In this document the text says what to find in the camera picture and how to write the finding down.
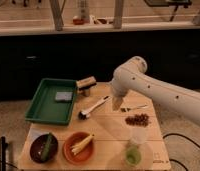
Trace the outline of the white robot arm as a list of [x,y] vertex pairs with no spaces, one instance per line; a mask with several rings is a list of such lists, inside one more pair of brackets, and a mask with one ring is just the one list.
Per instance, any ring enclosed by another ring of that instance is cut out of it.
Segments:
[[149,77],[146,71],[147,62],[140,56],[130,58],[114,70],[110,82],[112,108],[118,110],[128,91],[133,90],[183,113],[200,126],[200,93]]

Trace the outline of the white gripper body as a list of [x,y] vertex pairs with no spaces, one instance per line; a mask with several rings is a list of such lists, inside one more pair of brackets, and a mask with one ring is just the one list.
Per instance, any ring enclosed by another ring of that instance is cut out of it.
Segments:
[[123,98],[128,93],[128,90],[123,87],[115,78],[110,82],[111,92],[115,97]]

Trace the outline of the beige gripper fingers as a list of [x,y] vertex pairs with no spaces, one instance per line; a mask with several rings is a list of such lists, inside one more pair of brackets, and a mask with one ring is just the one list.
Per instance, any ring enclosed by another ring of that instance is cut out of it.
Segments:
[[112,109],[114,111],[118,110],[123,103],[123,99],[121,97],[113,97],[112,98]]

